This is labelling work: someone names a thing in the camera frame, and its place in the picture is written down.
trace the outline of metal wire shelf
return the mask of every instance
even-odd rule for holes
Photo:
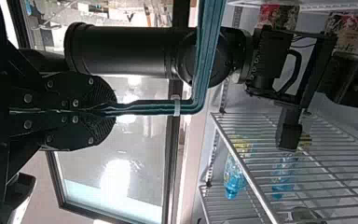
[[[288,154],[275,147],[279,114],[211,115],[271,223],[358,223],[358,139],[308,116],[297,153]],[[295,220],[294,209],[317,216]]]
[[[225,221],[271,223],[260,202],[251,189],[241,192],[234,200],[225,197],[223,184],[213,187],[199,186],[202,209],[207,214],[208,224]]]

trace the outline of cable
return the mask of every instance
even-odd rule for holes
[[[292,42],[297,42],[298,40],[301,40],[301,39],[305,39],[306,37],[303,37],[303,36],[296,36],[295,38],[293,38]]]
[[[305,46],[290,46],[291,48],[294,48],[294,49],[305,49],[305,48],[309,48],[309,47],[312,47],[312,46],[315,46],[316,44],[310,44],[310,45],[305,45]]]

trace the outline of blue liquid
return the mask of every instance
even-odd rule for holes
[[[230,200],[234,199],[238,195],[238,192],[246,189],[247,186],[245,176],[231,154],[227,156],[224,186],[226,187],[226,197]]]
[[[290,163],[277,164],[277,165],[275,165],[275,168],[276,169],[295,168],[296,161],[298,161],[298,158],[295,157],[294,153],[287,153],[281,158],[280,162],[290,162]],[[277,170],[272,173],[274,175],[292,175],[294,172],[295,172],[294,170]],[[283,176],[283,177],[277,177],[276,179],[273,180],[273,182],[282,184],[282,183],[289,182],[292,179],[293,179],[292,177]],[[295,188],[294,184],[275,185],[275,186],[272,186],[272,191],[282,191],[282,190],[290,191],[290,190],[293,190],[294,188]],[[272,198],[274,198],[276,200],[280,200],[282,198],[282,196],[283,196],[283,194],[281,194],[281,193],[272,194]]]

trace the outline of robotic arm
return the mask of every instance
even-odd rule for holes
[[[287,90],[299,79],[302,61],[291,43],[305,37],[316,39],[316,44],[296,95],[291,95]],[[74,23],[64,42],[64,58],[16,49],[7,41],[0,11],[0,221],[8,222],[10,215],[3,214],[10,214],[19,205],[9,196],[15,195],[10,194],[15,190],[13,186],[28,186],[20,201],[31,194],[34,180],[17,173],[37,150],[71,151],[97,146],[110,134],[119,116],[117,111],[110,114],[112,108],[117,108],[117,97],[100,75],[181,79],[194,84],[196,32],[192,28]],[[209,87],[236,71],[233,78],[245,86],[247,94],[282,107],[277,147],[294,151],[302,133],[300,115],[316,91],[337,104],[358,107],[358,55],[332,55],[336,42],[331,35],[278,31],[267,26],[255,30],[254,35],[222,28]],[[287,55],[296,58],[294,73],[279,90],[274,90],[273,83],[281,77]],[[12,209],[3,212],[7,204]]]

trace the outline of snack package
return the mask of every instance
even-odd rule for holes
[[[261,29],[264,25],[270,25],[274,29],[295,30],[299,10],[299,6],[265,4],[260,8],[255,28]]]
[[[358,12],[331,12],[324,31],[337,35],[337,51],[355,52],[358,48]]]

